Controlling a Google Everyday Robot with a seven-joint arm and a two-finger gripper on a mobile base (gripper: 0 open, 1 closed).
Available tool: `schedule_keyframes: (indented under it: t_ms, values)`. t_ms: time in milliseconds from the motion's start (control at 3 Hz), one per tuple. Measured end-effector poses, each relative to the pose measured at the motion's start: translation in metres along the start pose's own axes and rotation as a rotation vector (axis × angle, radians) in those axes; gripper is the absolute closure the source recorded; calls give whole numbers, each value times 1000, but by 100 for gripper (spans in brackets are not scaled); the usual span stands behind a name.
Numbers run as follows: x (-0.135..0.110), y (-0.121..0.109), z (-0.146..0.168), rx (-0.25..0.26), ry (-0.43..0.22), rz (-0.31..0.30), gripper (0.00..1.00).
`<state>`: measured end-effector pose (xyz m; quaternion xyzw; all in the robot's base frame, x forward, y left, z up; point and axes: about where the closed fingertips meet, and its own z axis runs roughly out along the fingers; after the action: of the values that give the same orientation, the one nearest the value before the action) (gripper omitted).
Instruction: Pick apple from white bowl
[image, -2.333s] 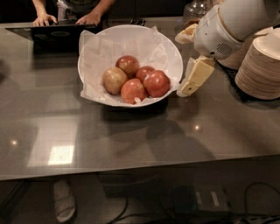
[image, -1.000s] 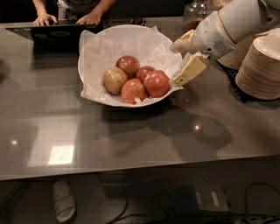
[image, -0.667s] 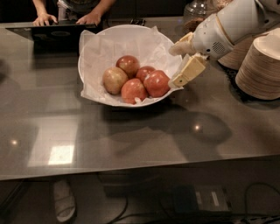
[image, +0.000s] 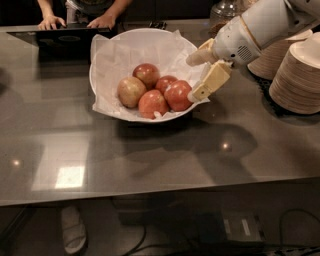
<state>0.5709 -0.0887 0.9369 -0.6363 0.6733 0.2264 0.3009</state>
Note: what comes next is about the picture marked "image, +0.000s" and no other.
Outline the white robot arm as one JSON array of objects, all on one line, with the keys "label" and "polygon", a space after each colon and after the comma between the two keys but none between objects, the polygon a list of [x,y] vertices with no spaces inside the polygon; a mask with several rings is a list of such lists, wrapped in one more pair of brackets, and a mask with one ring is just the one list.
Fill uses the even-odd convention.
[{"label": "white robot arm", "polygon": [[206,99],[230,79],[234,68],[251,63],[271,44],[319,22],[320,0],[259,0],[188,56],[188,65],[204,66],[188,99]]}]

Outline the person's right hand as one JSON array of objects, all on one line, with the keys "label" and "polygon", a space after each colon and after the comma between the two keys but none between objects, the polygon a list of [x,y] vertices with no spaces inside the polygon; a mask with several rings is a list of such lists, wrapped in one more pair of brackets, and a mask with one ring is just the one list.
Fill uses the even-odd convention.
[{"label": "person's right hand", "polygon": [[65,21],[57,16],[49,15],[43,18],[39,23],[38,28],[40,30],[57,30],[59,27],[65,27]]}]

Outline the person's left forearm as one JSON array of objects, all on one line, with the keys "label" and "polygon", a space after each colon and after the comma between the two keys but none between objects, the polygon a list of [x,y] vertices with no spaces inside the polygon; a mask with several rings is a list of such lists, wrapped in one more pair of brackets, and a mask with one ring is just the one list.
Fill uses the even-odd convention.
[{"label": "person's left forearm", "polygon": [[114,0],[105,11],[106,17],[118,18],[132,3],[133,0]]}]

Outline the person's right forearm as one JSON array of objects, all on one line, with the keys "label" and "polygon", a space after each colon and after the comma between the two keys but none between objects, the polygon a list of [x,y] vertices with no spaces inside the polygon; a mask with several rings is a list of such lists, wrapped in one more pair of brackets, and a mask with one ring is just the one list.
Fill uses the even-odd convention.
[{"label": "person's right forearm", "polygon": [[48,18],[54,15],[52,0],[37,0],[43,18]]}]

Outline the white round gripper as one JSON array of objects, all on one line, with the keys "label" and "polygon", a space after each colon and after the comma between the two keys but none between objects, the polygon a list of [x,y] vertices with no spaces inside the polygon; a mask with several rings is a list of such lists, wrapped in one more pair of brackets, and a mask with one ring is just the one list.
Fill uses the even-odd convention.
[{"label": "white round gripper", "polygon": [[208,39],[187,57],[189,66],[206,63],[200,80],[188,93],[188,100],[193,103],[203,101],[223,86],[231,77],[232,68],[228,62],[235,66],[247,65],[260,54],[261,49],[244,19],[241,16],[233,18],[214,39]]}]

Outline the person's left hand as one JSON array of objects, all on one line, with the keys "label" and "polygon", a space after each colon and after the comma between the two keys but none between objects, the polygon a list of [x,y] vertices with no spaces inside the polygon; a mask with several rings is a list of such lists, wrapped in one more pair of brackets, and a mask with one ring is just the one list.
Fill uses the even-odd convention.
[{"label": "person's left hand", "polygon": [[110,15],[101,15],[90,21],[88,28],[108,28],[112,29],[115,26],[116,19]]}]

